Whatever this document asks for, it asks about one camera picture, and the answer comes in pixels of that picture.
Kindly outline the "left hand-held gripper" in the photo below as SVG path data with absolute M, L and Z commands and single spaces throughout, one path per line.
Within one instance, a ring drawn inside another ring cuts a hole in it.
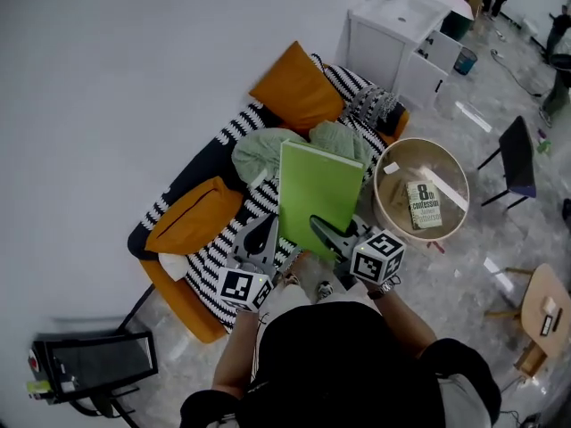
M 217 296 L 228 306 L 258 312 L 274 288 L 273 262 L 278 238 L 278 216 L 266 214 L 236 234 L 233 255 L 219 269 Z

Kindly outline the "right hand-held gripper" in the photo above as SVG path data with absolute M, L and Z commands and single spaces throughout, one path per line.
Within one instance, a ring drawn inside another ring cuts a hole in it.
M 406 243 L 390 231 L 371 227 L 357 214 L 352 215 L 343 237 L 316 215 L 309 222 L 312 232 L 334 253 L 334 274 L 344 289 L 352 288 L 357 280 L 379 286 L 397 276 Z

